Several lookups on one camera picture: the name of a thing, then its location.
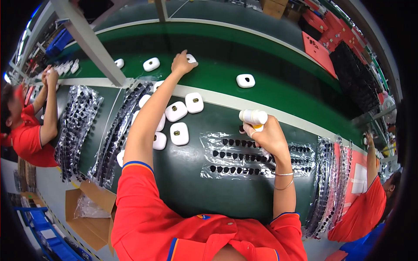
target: red polo shirt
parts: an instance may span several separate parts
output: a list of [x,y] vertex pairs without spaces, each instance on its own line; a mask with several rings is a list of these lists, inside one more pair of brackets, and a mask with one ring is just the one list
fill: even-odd
[[210,261],[228,243],[248,261],[307,260],[299,214],[284,213],[266,226],[215,214],[182,218],[160,199],[143,162],[124,165],[116,204],[111,238],[123,261]]
[[58,166],[54,159],[54,147],[49,143],[41,145],[41,125],[35,118],[33,105],[24,108],[20,116],[23,123],[10,132],[16,154],[37,167]]
[[358,196],[339,223],[328,232],[328,240],[353,242],[366,236],[377,225],[386,205],[386,192],[379,176],[366,193]]

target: cardboard box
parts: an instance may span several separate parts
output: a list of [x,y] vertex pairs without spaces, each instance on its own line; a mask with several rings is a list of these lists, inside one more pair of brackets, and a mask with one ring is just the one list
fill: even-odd
[[[111,214],[111,218],[74,218],[77,208],[77,200],[84,193],[99,207]],[[93,182],[85,180],[80,188],[65,192],[65,220],[87,244],[98,251],[105,245],[109,246],[114,254],[110,236],[113,229],[113,221],[116,212],[116,195],[104,188],[98,187]]]
[[275,3],[279,4],[279,5],[286,6],[286,4],[289,2],[289,0],[261,0],[260,1],[261,7],[264,8],[264,4],[266,2],[275,2]]
[[295,23],[299,22],[299,19],[302,16],[302,14],[300,12],[298,12],[296,10],[293,10],[293,9],[287,9],[286,10],[286,13],[287,13],[287,15],[285,15],[285,16],[287,16],[287,18],[290,21],[293,21]]
[[271,0],[265,0],[265,5],[263,8],[263,13],[266,15],[273,16],[274,18],[280,19],[285,11],[286,7],[284,5],[278,4]]

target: silver bangle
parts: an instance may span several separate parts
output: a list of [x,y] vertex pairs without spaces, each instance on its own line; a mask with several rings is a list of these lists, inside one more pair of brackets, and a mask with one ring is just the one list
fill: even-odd
[[288,174],[276,174],[276,173],[274,173],[274,175],[276,175],[276,176],[290,176],[290,175],[293,175],[293,172],[288,173]]
[[294,179],[294,178],[292,178],[292,181],[291,181],[291,182],[289,183],[289,185],[287,185],[285,188],[278,189],[278,188],[276,188],[276,186],[274,186],[274,189],[275,189],[275,190],[285,190],[286,188],[290,187],[290,185],[292,185],[292,183],[293,183],[293,179]]

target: white bottle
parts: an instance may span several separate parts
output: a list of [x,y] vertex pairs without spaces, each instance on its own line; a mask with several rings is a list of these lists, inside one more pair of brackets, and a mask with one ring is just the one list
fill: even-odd
[[239,117],[241,121],[251,124],[257,132],[263,130],[268,119],[267,112],[261,110],[242,110]]

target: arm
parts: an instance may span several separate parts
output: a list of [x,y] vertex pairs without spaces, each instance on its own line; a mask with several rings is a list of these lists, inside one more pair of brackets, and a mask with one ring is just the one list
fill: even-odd
[[51,70],[52,72],[48,75],[47,78],[48,102],[46,103],[43,125],[39,131],[42,146],[50,142],[58,134],[58,110],[56,106],[55,90],[55,86],[58,82],[58,73],[54,69]]
[[42,72],[42,83],[43,87],[39,92],[38,96],[36,97],[35,101],[32,103],[34,114],[37,114],[38,111],[42,108],[43,104],[46,101],[46,97],[48,95],[48,83],[46,81],[46,72],[51,68],[51,65],[48,65],[46,69]]
[[369,149],[367,150],[367,189],[373,184],[377,176],[377,166],[376,166],[376,149],[375,143],[373,142],[373,135],[366,133],[367,144]]
[[197,66],[197,63],[187,61],[186,54],[187,50],[184,50],[176,55],[171,64],[171,74],[139,110],[128,134],[123,164],[141,161],[153,168],[153,140],[158,123],[178,81]]
[[[276,161],[276,174],[288,174],[293,172],[285,135],[283,134],[279,122],[274,116],[268,116],[268,120],[264,125],[262,132],[256,132],[248,124],[244,124],[244,130],[248,136],[256,141],[256,145],[262,146],[274,155],[274,159]],[[295,211],[296,191],[292,180],[293,175],[275,177],[273,218],[276,218],[286,212]]]

